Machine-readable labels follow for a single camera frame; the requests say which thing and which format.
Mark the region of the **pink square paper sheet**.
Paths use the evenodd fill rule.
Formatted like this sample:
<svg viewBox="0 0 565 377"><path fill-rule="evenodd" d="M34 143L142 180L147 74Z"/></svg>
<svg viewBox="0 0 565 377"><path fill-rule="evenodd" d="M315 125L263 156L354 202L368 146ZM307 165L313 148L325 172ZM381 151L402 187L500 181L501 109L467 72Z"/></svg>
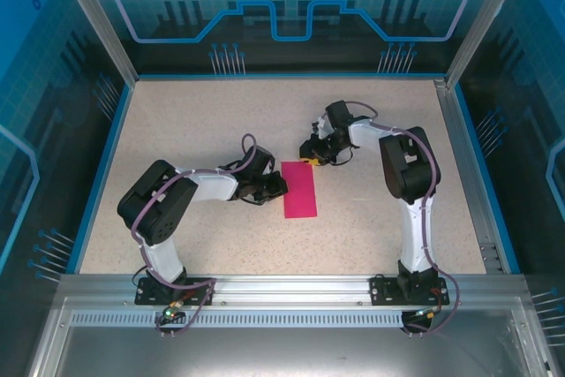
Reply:
<svg viewBox="0 0 565 377"><path fill-rule="evenodd" d="M288 192L283 196L284 217L316 217L318 210L313 167L303 162L282 162L281 172L288 186Z"/></svg>

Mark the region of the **blue table edge strip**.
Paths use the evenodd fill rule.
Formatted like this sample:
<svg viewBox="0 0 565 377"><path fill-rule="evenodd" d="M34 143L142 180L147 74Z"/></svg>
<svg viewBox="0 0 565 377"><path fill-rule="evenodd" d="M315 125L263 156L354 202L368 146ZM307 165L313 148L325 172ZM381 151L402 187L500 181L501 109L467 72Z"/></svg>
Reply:
<svg viewBox="0 0 565 377"><path fill-rule="evenodd" d="M496 197L493 182L486 165L486 157L480 147L476 126L472 122L471 113L469 112L467 102L464 99L463 90L459 84L456 84L455 95L458 106L462 112L465 130L470 138L473 156L477 162L478 178L481 181L480 185L483 192L480 204L486 208L485 216L491 228L491 233L496 239L494 244L497 247L501 268L505 274L520 274L521 269L501 212L500 203Z"/></svg>
<svg viewBox="0 0 565 377"><path fill-rule="evenodd" d="M77 274L80 271L134 88L135 86L125 86L120 96L117 110L109 128L108 137L87 199L85 211L75 237L70 259L68 259L67 262L65 273L68 275Z"/></svg>

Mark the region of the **grey metal tray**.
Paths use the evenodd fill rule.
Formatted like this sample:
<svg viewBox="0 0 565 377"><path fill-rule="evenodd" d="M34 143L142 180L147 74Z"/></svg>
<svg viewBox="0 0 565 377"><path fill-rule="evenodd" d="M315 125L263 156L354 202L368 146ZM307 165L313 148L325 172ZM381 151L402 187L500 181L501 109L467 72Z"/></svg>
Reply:
<svg viewBox="0 0 565 377"><path fill-rule="evenodd" d="M534 313L474 307L430 335L402 328L75 328L49 314L25 377L557 377Z"/></svg>

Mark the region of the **aluminium mounting rail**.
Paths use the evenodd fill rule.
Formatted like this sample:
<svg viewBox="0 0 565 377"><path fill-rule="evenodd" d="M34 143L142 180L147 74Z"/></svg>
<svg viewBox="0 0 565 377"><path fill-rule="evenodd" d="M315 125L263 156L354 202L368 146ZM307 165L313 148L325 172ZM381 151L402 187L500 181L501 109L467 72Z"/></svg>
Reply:
<svg viewBox="0 0 565 377"><path fill-rule="evenodd" d="M215 308L369 307L368 275L220 275L211 305ZM450 305L508 308L531 300L522 275L457 275L460 294L448 284ZM129 275L65 275L56 300L67 305L121 307L133 303Z"/></svg>

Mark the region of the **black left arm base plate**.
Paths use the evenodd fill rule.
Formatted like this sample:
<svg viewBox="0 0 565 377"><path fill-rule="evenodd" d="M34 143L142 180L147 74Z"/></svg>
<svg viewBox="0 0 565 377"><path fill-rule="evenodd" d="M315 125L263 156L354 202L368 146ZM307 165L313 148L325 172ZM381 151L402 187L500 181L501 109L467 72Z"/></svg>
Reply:
<svg viewBox="0 0 565 377"><path fill-rule="evenodd" d="M208 285L191 290L176 290L145 276L136 283L135 305L166 306L181 301L183 305L198 306L207 294Z"/></svg>

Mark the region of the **aluminium side rail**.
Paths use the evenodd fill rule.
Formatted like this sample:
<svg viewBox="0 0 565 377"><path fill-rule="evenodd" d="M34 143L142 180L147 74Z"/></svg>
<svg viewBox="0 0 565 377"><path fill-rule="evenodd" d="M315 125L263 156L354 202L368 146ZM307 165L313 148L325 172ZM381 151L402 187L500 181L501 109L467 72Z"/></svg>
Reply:
<svg viewBox="0 0 565 377"><path fill-rule="evenodd" d="M499 249L500 232L493 218L485 183L478 167L478 160L460 104L443 79L436 79L433 83L486 272L498 275L507 274L506 258Z"/></svg>

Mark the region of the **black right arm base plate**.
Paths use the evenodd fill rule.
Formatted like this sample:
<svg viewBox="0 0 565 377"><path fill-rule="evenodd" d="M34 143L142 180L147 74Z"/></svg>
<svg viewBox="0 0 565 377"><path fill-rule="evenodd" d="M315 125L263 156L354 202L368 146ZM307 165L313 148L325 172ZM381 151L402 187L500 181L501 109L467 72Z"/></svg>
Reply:
<svg viewBox="0 0 565 377"><path fill-rule="evenodd" d="M368 284L373 306L450 305L448 288L443 278L412 283L399 275L376 275Z"/></svg>

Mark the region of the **aluminium enclosure post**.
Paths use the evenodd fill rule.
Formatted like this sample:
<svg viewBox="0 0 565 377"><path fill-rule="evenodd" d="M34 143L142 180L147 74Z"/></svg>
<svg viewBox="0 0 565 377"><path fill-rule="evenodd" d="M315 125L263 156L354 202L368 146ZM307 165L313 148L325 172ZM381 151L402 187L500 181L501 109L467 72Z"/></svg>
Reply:
<svg viewBox="0 0 565 377"><path fill-rule="evenodd" d="M445 88L454 91L459 79L506 0L485 0L446 73Z"/></svg>
<svg viewBox="0 0 565 377"><path fill-rule="evenodd" d="M129 87L134 87L139 80L138 73L128 57L123 44L119 40L100 1L77 0L77 2L123 78L124 83Z"/></svg>

